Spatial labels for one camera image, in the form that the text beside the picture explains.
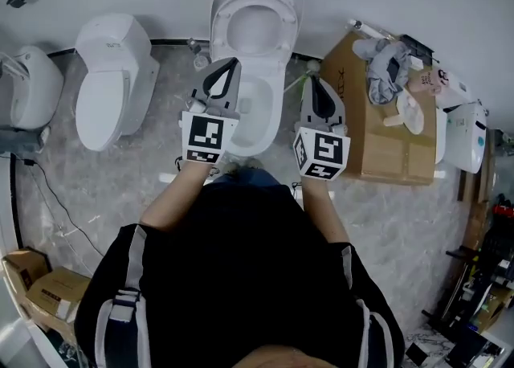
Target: black shirt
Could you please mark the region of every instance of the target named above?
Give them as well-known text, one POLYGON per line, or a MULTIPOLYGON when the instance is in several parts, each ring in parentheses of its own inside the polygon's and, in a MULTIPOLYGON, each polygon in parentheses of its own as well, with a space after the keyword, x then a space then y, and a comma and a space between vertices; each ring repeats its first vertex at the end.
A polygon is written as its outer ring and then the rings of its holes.
MULTIPOLYGON (((96 315, 124 287, 135 225, 123 227, 92 278, 75 333, 94 361, 96 315)), ((357 366, 365 298, 390 326, 394 365, 402 333, 357 254, 353 286, 286 186, 204 186, 179 226, 147 232, 141 293, 152 366, 232 367, 264 345, 292 346, 335 366, 357 366)))

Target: gray cloth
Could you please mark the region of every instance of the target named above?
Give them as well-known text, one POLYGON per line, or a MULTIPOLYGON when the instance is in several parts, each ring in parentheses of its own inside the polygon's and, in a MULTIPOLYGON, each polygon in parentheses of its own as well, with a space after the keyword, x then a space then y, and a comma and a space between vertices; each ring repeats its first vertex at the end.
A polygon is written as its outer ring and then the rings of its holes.
POLYGON ((41 150, 41 130, 20 131, 14 128, 0 129, 0 153, 23 155, 41 150))
POLYGON ((399 41, 391 43, 388 39, 359 39, 353 43, 353 52, 369 61, 366 78, 372 104, 384 105, 396 98, 409 79, 410 49, 407 45, 399 41), (387 72, 392 58, 400 65, 395 81, 387 72))

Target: toilet seat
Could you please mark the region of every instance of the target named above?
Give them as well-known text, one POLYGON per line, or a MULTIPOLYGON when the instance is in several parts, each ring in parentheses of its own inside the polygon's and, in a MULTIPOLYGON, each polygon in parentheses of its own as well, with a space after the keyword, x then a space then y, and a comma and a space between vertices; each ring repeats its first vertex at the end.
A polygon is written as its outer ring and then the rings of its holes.
POLYGON ((129 85, 129 74, 124 71, 86 75, 80 87, 75 117, 77 132, 86 148, 101 151, 120 137, 129 85))
POLYGON ((227 0, 214 15, 211 56, 235 56, 243 72, 248 60, 250 73, 258 73, 258 63, 265 68, 274 63, 278 71, 279 63, 285 67, 291 57, 298 30, 296 12, 280 0, 227 0))

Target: white marker cube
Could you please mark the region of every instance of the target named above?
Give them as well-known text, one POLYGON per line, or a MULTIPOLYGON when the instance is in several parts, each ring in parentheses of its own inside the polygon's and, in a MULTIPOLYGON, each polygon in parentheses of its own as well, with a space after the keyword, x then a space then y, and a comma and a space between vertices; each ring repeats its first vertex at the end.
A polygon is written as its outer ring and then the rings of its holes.
POLYGON ((182 159, 215 164, 221 159, 239 120, 182 112, 182 159))
POLYGON ((350 139, 300 127, 293 149, 300 175, 333 181, 346 168, 350 139))

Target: shoe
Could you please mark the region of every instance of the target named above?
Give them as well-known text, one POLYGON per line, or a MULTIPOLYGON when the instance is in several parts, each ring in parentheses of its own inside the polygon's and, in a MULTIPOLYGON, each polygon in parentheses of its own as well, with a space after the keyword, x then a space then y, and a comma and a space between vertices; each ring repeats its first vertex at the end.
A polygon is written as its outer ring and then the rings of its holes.
POLYGON ((223 175, 236 175, 241 165, 237 162, 228 162, 223 167, 223 175))
POLYGON ((254 170, 262 170, 264 168, 263 163, 257 158, 248 158, 245 161, 244 166, 246 168, 253 168, 254 170))
POLYGON ((50 136, 50 127, 46 126, 43 131, 39 134, 39 141, 41 143, 41 148, 39 148, 36 153, 42 153, 43 148, 45 147, 45 144, 48 141, 48 138, 50 136))

